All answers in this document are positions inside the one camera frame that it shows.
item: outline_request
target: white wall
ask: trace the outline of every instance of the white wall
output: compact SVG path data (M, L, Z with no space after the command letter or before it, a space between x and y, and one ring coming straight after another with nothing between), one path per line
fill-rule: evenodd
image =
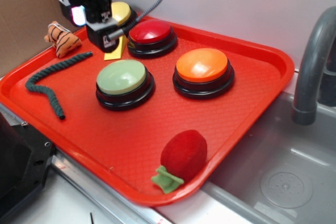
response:
M124 1L145 10L156 0ZM296 67L312 28L336 0L163 0L150 16L272 46Z

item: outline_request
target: green button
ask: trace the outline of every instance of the green button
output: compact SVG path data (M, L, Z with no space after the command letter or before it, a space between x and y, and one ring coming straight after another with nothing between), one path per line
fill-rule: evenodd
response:
M97 85L106 94L125 94L139 87L145 78L146 69L142 63L136 60L119 60L100 71Z

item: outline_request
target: orange button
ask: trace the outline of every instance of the orange button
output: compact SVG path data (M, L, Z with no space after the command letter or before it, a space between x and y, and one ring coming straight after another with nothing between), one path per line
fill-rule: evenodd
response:
M189 82L209 82L222 76L227 69L226 55L212 48L200 48L182 55L177 63L178 75Z

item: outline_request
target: sink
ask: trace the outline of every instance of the sink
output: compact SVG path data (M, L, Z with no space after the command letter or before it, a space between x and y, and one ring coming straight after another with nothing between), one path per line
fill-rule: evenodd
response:
M281 93L202 190L253 223L335 223L336 111L296 125L292 101Z

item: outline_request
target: green rope toy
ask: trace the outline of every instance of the green rope toy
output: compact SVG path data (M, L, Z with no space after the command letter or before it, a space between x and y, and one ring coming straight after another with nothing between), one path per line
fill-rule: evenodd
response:
M30 91L30 92L38 92L38 93L42 93L45 94L50 102L51 107L53 108L54 112L56 113L56 115L61 119L64 120L65 119L65 115L63 112L63 109L61 107L61 105L58 102L58 99L54 93L54 91L47 87L47 86L42 86L42 85L35 85L36 82L38 82L39 80L43 79L44 77L47 77L48 75L50 75L51 73L66 69L68 67L71 67L72 65L88 58L92 56L92 52L85 52L83 54L78 54L76 56L73 56L72 58L65 60L65 61L61 61L57 64L51 65L50 67L41 70L40 72L34 74L32 77L30 77L28 79L28 81L26 82L26 88Z

